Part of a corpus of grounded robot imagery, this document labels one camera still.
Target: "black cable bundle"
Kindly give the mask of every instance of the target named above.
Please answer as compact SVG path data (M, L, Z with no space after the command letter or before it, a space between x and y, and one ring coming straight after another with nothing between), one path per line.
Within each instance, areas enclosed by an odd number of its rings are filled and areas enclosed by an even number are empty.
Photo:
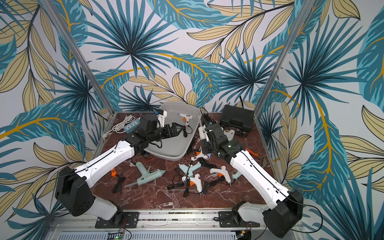
M126 180L127 178L124 177L122 174L118 174L118 182L116 183L116 185L113 187L112 189L112 193L120 193L121 192L121 185L124 183L124 181Z
M204 187L203 187L203 191L201 192L202 193L202 196L204 196L205 194L207 194L208 190L210 189L210 187L214 187L216 186L219 182L223 182L224 183L225 181L225 177L224 176L221 176L220 178L216 179L216 180L213 180L211 182L208 182L206 181L204 183Z
M199 157L198 159L198 162L201 163L201 166L203 167L207 167L207 168L217 168L217 165L216 164L211 164L211 163L208 163L204 158L202 157Z

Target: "red marble surface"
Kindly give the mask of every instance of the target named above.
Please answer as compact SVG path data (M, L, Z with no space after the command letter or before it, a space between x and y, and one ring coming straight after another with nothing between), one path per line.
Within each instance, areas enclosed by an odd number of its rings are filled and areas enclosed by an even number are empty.
M114 125L121 122L127 113L118 113L115 119ZM210 114L215 120L220 119L220 113ZM116 142L126 134L117 134L113 132L107 139L103 152L113 147ZM195 134L195 147L200 146L200 138L198 131ZM235 138L239 140L245 147L249 148L255 153L258 153L261 158L266 158L265 150L262 146L260 135L253 126L253 129L248 133L247 138L235 135ZM116 184L117 178L112 177L110 173L103 176L91 189L92 193L96 196L102 197L106 200L114 202L116 205L123 209L167 209L167 208L222 208L222 207L234 207L241 201L247 201L255 204L264 204L264 200L260 194L252 187L252 185L241 176L232 186L226 184L218 184L215 187L211 187L209 192L201 197L197 191L196 186L190 188L190 194L188 197L183 197L183 191L185 187L180 187L175 190L167 190L167 186L172 183L172 178L176 175L175 167L178 164L188 165L190 158L195 156L194 153L186 154L179 161L166 161L150 155L149 158L144 158L140 154L135 155L131 159L127 159L117 167L115 167L118 174L123 174L127 179L125 180L122 191L119 194L113 194L112 188ZM141 186L134 185L132 187L125 188L124 185L133 183L137 178L141 176L139 170L135 166L136 162L142 162L146 168L151 166L151 170L163 169L167 170L165 174L156 179L155 181L146 183ZM228 172L232 176L236 172L231 165L227 164L223 159L218 159L214 155L208 159L209 163L216 164L218 168L222 165L227 167ZM272 169L270 167L265 170L273 176ZM212 181L218 178L217 175L209 173L209 169L201 167L194 171L194 174L200 174L200 179L204 184L204 181Z

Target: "white glue gun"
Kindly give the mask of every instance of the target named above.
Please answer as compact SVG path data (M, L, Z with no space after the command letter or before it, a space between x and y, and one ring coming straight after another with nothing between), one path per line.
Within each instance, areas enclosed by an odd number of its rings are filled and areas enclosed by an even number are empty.
M191 157L191 161L196 161L199 157L202 157L205 160L207 160L209 158L208 155L205 155L205 154L203 154L203 152L200 152L197 156Z
M227 183L229 183L229 185L231 185L231 177L229 176L229 173L228 173L227 168L225 166L222 166L221 169L211 168L209 170L209 172L211 174L217 172L219 177L224 176L224 178L227 181Z
M199 177L200 177L200 174L195 174L194 177L189 177L189 185L190 186L196 185L197 191L201 193L203 190L203 187L201 186L201 180ZM183 182L185 182L187 180L187 176L183 176L181 179L183 180Z
M189 119L192 119L192 116L185 113L179 113L179 115L184 118L183 121L185 121L185 125L189 126Z

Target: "glue gun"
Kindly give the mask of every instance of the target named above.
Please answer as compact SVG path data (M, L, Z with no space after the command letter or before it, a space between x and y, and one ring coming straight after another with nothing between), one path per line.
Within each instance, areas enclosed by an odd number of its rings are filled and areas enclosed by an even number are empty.
M202 192L203 190L203 187L201 186L201 180L199 179L200 177L200 174L195 174L194 177L190 177L189 178L189 185L192 186L192 185L196 185L196 189L199 193ZM187 176L183 176L181 178L183 180L183 182L185 182L187 180Z
M195 165L185 165L185 164L179 164L179 168L188 176L188 177L192 177L193 176L193 171L194 170L197 170L201 167L201 163L198 162L196 163Z
M231 185L231 177L229 176L229 173L228 173L228 171L227 171L225 166L222 166L221 169L211 168L209 170L209 172L211 174L217 172L219 177L224 176L224 178L227 181L227 183L229 183L229 185Z
M185 121L185 125L189 126L189 119L192 119L192 116L185 113L179 113L179 115L184 118L183 121Z
M203 154L203 152L200 152L196 157L191 157L191 160L192 161L196 161L199 157L202 157L202 158L204 158L205 160L207 160L209 157L208 157L208 155L205 155L205 154Z

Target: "wall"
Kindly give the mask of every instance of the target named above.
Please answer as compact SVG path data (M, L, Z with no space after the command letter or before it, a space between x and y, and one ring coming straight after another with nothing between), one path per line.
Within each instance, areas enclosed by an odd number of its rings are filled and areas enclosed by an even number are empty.
M311 239L384 238L382 1L315 1L258 121L277 178L320 207ZM305 207L306 231L320 226Z
M85 19L77 1L63 6ZM0 9L1 239L41 239L52 218L36 211L33 194L40 212L62 208L55 181L43 184L92 158L108 116L36 0L2 0Z

